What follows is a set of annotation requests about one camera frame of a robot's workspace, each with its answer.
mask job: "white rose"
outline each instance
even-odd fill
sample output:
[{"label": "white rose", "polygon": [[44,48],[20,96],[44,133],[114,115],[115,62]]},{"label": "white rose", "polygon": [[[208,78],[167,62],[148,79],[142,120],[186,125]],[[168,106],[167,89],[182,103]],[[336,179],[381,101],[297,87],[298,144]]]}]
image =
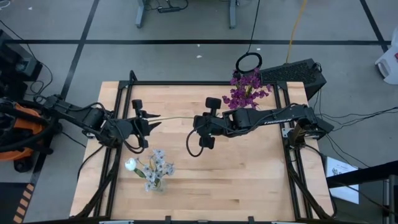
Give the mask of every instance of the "white rose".
[{"label": "white rose", "polygon": [[127,162],[124,163],[124,166],[129,171],[134,171],[137,166],[137,162],[134,158],[130,158]]}]

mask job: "desk leg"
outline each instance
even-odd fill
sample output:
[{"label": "desk leg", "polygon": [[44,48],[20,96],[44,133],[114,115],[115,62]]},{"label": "desk leg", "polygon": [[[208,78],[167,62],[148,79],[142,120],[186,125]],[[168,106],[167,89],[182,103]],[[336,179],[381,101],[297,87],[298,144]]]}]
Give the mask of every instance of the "desk leg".
[{"label": "desk leg", "polygon": [[136,17],[136,26],[137,28],[142,27],[142,18],[144,17],[144,7],[145,7],[145,0],[137,0],[138,2],[138,10],[137,10],[137,17]]},{"label": "desk leg", "polygon": [[236,27],[236,0],[229,0],[229,28]]}]

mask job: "paper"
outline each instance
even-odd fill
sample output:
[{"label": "paper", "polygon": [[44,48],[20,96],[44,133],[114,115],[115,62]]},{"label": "paper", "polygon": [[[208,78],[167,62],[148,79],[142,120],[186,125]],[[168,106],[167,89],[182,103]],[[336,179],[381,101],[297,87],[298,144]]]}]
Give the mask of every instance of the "paper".
[{"label": "paper", "polygon": [[[357,167],[353,167],[345,162],[338,161],[328,157],[326,160],[326,176],[331,177],[333,175],[344,174],[351,171],[358,170]],[[358,190],[359,185],[351,185],[350,187]],[[348,202],[353,202],[359,204],[359,195],[355,190],[349,189],[348,187],[336,187],[330,189],[330,193],[333,197],[346,200]]]}]

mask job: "floor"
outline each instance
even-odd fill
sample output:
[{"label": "floor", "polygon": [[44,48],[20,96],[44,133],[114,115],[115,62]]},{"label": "floor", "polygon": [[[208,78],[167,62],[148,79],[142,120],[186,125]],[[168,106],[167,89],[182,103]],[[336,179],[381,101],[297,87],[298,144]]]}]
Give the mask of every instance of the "floor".
[{"label": "floor", "polygon": [[[185,10],[170,14],[147,11],[141,29],[134,25],[137,1],[132,0],[15,0],[0,11],[0,19],[31,43],[36,57],[50,67],[53,82],[43,94],[62,93],[67,101],[83,106],[97,100],[101,82],[126,80],[132,69],[139,80],[228,80],[235,61],[247,50],[257,5],[253,0],[240,1],[234,30],[228,25],[228,3],[216,0],[189,0]],[[183,0],[172,2],[185,5]],[[254,40],[262,41],[251,49],[262,55],[263,68],[285,62],[301,4],[302,0],[261,1]],[[372,113],[396,106],[398,88],[383,82],[374,62],[391,40],[397,8],[395,0],[308,0],[295,34],[295,40],[302,41],[294,44],[290,61],[313,58],[321,63],[328,82],[323,88],[322,113]],[[3,26],[0,29],[17,39]],[[142,41],[172,39],[198,41]],[[222,41],[201,44],[203,39]],[[222,44],[225,40],[234,41]],[[49,82],[49,72],[43,69],[39,79]],[[395,118],[394,114],[380,115],[331,133],[331,137],[369,166],[394,161],[398,158]],[[78,128],[65,123],[64,130],[86,143]],[[342,160],[327,139],[319,145],[322,153]],[[69,215],[84,148],[65,136],[55,137],[52,147],[55,152],[43,164],[25,222]],[[2,182],[27,182],[31,175],[15,172],[12,163],[0,164]],[[364,184],[360,189],[382,202],[382,183]],[[380,211],[363,198],[358,206],[337,202],[342,219],[381,223]]]}]

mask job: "black ring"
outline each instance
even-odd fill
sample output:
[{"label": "black ring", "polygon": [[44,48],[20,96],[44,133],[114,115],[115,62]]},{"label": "black ring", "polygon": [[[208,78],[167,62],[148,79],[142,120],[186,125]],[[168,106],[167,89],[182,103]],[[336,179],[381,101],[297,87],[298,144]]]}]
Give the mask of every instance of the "black ring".
[{"label": "black ring", "polygon": [[242,70],[239,69],[239,63],[242,61],[242,59],[244,59],[245,57],[250,56],[250,55],[254,55],[254,56],[256,56],[256,57],[259,59],[259,64],[258,64],[254,69],[256,69],[256,68],[260,69],[260,67],[261,67],[261,65],[262,65],[262,57],[261,57],[261,55],[260,55],[259,53],[251,52],[251,53],[246,53],[246,54],[242,55],[242,56],[236,61],[235,67],[236,67],[236,70],[237,70],[239,73],[241,73],[241,74],[246,74],[246,73],[250,73],[250,72],[253,72],[253,71],[254,71],[254,69],[248,70],[248,71],[242,71]]}]

